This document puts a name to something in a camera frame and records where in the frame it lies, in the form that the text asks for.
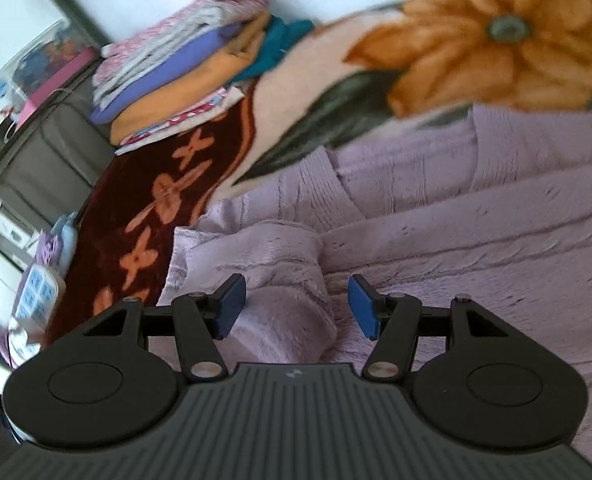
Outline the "teal folded garment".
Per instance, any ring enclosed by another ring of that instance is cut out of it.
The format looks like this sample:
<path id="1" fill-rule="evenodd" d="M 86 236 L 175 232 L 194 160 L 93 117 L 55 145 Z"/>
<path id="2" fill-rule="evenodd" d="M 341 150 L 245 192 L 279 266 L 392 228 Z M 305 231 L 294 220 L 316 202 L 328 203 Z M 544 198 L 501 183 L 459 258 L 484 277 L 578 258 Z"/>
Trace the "teal folded garment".
<path id="1" fill-rule="evenodd" d="M 313 21 L 310 20 L 286 23 L 281 18 L 273 15 L 265 29 L 264 40 L 255 61 L 227 83 L 236 84 L 240 81 L 259 77 L 266 72 L 271 72 L 282 62 L 287 52 L 312 32 L 314 27 Z"/>

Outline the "floral plush blanket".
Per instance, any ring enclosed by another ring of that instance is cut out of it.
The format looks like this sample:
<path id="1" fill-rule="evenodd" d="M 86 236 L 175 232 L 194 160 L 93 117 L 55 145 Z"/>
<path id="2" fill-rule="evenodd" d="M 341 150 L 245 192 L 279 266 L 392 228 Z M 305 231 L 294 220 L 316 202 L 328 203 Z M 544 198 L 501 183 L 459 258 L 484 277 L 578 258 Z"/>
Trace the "floral plush blanket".
<path id="1" fill-rule="evenodd" d="M 592 0 L 403 0 L 314 29 L 199 127 L 115 156 L 83 209 L 45 342 L 115 301 L 155 302 L 177 226 L 318 148 L 486 104 L 592 109 Z"/>

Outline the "light blue cloth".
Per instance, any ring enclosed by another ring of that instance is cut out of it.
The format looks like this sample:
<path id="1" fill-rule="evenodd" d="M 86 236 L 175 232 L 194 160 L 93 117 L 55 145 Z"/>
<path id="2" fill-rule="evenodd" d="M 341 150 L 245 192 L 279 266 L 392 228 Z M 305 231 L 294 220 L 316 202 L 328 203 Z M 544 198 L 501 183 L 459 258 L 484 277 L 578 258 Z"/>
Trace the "light blue cloth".
<path id="1" fill-rule="evenodd" d="M 72 264 L 78 243 L 77 213 L 64 214 L 64 216 L 58 218 L 51 230 L 51 234 L 61 241 L 62 248 L 56 267 L 58 273 L 64 278 Z"/>

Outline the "clear plastic storage box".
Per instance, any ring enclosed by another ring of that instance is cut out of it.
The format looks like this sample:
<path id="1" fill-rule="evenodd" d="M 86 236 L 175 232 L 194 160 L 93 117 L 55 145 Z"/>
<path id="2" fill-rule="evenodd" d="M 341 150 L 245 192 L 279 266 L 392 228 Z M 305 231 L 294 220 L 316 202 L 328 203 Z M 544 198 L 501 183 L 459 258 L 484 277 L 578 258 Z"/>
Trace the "clear plastic storage box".
<path id="1" fill-rule="evenodd" d="M 19 114 L 42 84 L 92 44 L 75 26 L 58 20 L 0 69 L 0 99 Z"/>

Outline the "blue folded garment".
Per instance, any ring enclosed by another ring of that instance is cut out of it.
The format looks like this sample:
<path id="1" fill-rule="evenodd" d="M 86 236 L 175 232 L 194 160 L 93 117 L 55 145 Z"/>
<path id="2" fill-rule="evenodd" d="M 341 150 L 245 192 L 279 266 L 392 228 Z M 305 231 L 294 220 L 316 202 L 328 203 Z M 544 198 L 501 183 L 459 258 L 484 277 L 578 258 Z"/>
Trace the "blue folded garment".
<path id="1" fill-rule="evenodd" d="M 241 23 L 212 29 L 177 49 L 158 66 L 141 70 L 129 82 L 110 91 L 110 94 L 94 107 L 91 122 L 96 125 L 112 122 L 137 99 L 194 70 L 215 51 L 224 47 L 240 29 Z"/>

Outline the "dark green bed frame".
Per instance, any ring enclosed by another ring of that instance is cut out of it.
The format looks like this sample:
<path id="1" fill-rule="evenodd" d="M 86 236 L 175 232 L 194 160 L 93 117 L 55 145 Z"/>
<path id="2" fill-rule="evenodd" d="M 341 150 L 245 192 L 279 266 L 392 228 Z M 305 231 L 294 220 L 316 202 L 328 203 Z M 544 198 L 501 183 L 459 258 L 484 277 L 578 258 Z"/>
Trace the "dark green bed frame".
<path id="1" fill-rule="evenodd" d="M 63 214 L 83 211 L 114 158 L 110 130 L 90 121 L 92 76 L 84 64 L 48 96 L 0 151 L 0 217 L 33 236 Z M 26 247 L 0 232 L 0 257 L 16 270 L 31 259 Z"/>

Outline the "orange folded garment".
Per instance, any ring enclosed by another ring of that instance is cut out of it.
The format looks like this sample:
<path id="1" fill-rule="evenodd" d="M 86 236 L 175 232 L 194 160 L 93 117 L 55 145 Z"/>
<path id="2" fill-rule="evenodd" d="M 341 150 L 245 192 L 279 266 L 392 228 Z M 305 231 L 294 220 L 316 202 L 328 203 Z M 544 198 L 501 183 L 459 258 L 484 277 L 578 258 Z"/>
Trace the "orange folded garment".
<path id="1" fill-rule="evenodd" d="M 270 18 L 269 11 L 262 12 L 194 70 L 127 106 L 112 122 L 110 143 L 117 146 L 127 136 L 169 119 L 246 70 L 256 61 Z"/>

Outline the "grey white folded garment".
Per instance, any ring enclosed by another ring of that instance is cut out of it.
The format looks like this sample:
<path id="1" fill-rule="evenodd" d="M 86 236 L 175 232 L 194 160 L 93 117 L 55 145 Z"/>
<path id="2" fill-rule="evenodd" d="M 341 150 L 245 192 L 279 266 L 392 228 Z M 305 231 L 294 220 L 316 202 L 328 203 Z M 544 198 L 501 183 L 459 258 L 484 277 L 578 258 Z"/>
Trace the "grey white folded garment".
<path id="1" fill-rule="evenodd" d="M 124 47 L 106 60 L 94 75 L 94 104 L 100 104 L 110 91 L 129 82 L 141 70 L 154 68 L 166 61 L 191 40 L 238 19 L 234 6 L 224 2 L 214 3 L 178 15 L 173 22 L 160 24 L 159 32 L 147 32 L 143 37 L 134 38 L 131 47 Z"/>

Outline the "pink patterned folded cloth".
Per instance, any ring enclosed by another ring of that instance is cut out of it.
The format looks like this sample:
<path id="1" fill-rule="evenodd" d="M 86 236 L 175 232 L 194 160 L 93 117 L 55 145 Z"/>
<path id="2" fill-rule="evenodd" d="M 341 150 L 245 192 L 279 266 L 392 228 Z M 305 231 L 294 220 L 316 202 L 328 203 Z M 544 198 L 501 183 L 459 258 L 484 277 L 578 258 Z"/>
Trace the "pink patterned folded cloth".
<path id="1" fill-rule="evenodd" d="M 199 127 L 205 122 L 211 122 L 215 118 L 224 114 L 232 106 L 241 101 L 245 93 L 240 88 L 232 86 L 212 93 L 209 98 L 204 99 L 199 105 L 190 107 L 183 112 L 172 116 L 164 122 L 148 127 L 131 136 L 121 140 L 115 155 L 120 156 L 144 148 L 148 144 L 153 144 L 161 140 L 175 136 L 187 130 Z"/>

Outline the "white power strip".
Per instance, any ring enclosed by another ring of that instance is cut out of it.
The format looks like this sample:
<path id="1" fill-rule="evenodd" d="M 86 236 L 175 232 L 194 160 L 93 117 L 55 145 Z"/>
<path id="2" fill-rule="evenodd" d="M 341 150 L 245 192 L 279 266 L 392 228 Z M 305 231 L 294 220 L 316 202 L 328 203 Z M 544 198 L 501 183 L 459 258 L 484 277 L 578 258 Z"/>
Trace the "white power strip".
<path id="1" fill-rule="evenodd" d="M 17 296 L 14 318 L 18 322 L 31 321 L 46 328 L 65 289 L 65 282 L 56 270 L 50 266 L 33 264 Z"/>

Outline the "pink knitted folded garment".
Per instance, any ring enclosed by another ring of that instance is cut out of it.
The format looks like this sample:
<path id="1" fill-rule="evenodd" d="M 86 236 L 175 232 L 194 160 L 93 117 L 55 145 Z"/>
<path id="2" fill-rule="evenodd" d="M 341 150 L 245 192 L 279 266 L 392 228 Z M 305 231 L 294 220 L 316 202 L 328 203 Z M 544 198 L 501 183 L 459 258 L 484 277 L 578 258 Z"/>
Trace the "pink knitted folded garment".
<path id="1" fill-rule="evenodd" d="M 140 60 L 163 44 L 187 41 L 205 27 L 249 20 L 261 13 L 267 4 L 268 0 L 196 0 L 136 36 L 107 44 L 102 49 L 104 62 L 93 77 L 94 84 L 99 87 L 122 75 L 133 58 Z"/>

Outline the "lilac knitted cardigan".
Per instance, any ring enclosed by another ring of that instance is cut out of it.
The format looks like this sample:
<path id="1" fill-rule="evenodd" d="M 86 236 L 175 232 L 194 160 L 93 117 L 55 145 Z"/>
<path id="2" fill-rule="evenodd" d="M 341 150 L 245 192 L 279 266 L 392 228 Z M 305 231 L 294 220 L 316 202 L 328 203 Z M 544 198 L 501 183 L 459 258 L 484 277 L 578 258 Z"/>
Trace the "lilac knitted cardigan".
<path id="1" fill-rule="evenodd" d="M 583 376 L 574 446 L 592 462 L 592 110 L 478 105 L 442 128 L 320 148 L 176 229 L 159 304 L 234 273 L 247 304 L 220 344 L 229 365 L 362 366 L 353 274 L 436 306 L 465 292 Z"/>

